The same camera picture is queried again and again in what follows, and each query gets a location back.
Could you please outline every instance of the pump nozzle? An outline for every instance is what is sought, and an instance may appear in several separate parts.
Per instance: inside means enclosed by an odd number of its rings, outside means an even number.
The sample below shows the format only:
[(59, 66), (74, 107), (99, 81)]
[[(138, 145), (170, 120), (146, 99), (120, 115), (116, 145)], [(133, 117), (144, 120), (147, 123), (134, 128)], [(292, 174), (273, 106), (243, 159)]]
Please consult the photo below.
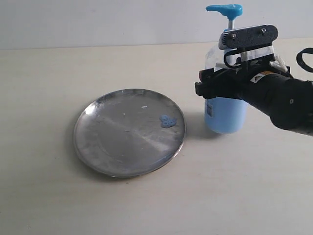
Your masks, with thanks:
[(234, 20), (242, 15), (243, 7), (239, 4), (210, 5), (205, 8), (207, 11), (217, 11), (228, 18), (228, 29), (234, 28)]

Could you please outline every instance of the blue pump head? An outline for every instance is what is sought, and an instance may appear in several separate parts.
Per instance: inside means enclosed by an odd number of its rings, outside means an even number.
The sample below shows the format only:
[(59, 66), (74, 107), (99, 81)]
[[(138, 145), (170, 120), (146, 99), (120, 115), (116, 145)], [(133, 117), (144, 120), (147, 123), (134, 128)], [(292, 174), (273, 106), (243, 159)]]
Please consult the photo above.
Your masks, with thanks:
[(243, 7), (239, 4), (210, 5), (205, 9), (207, 11), (218, 11), (230, 21), (233, 21), (237, 16), (240, 16), (243, 13)]

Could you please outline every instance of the blue object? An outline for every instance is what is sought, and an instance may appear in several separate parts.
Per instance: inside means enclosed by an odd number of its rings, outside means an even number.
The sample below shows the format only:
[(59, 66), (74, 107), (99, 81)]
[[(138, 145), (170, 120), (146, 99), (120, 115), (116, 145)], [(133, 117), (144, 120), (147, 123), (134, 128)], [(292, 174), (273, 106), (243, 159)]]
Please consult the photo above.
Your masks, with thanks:
[[(232, 21), (242, 15), (243, 8), (238, 4), (212, 5), (207, 11), (218, 11)], [(246, 119), (247, 103), (241, 99), (216, 97), (205, 101), (205, 123), (209, 129), (220, 134), (231, 134), (239, 131)]]
[(170, 128), (172, 126), (175, 126), (177, 123), (176, 118), (170, 118), (167, 115), (161, 115), (160, 120), (161, 120), (161, 127), (163, 128)]
[(205, 9), (207, 11), (218, 11), (230, 21), (233, 21), (237, 16), (243, 14), (243, 7), (239, 4), (211, 5), (207, 6)]

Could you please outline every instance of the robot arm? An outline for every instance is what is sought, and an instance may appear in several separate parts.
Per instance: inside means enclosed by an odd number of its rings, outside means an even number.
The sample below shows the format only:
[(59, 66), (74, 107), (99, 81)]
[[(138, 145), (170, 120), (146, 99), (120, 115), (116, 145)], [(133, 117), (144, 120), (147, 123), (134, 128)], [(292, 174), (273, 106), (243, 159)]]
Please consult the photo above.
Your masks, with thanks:
[[(221, 69), (202, 70), (195, 83), (196, 94), (205, 99), (227, 97), (242, 99), (269, 116), (274, 126), (313, 136), (313, 82), (293, 78), (290, 68), (275, 56), (272, 42), (278, 30), (272, 25), (260, 25), (224, 32), (219, 49), (232, 49), (224, 56)], [(299, 66), (313, 72), (298, 53)], [(230, 65), (228, 56), (238, 55)]]

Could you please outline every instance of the bottle label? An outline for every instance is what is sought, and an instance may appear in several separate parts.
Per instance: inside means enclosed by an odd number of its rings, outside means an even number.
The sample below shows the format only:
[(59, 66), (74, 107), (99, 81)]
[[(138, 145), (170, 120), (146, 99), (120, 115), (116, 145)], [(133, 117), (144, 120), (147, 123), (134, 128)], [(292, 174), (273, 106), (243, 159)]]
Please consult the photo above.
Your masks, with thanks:
[(255, 76), (251, 79), (251, 82), (257, 83), (258, 81), (261, 80), (261, 78), (263, 78), (264, 76), (269, 75), (269, 74), (271, 74), (271, 73), (273, 73), (273, 72), (265, 71), (265, 72), (258, 73), (257, 75), (255, 75)]
[(212, 118), (213, 117), (213, 105), (208, 101), (206, 102), (206, 113)]

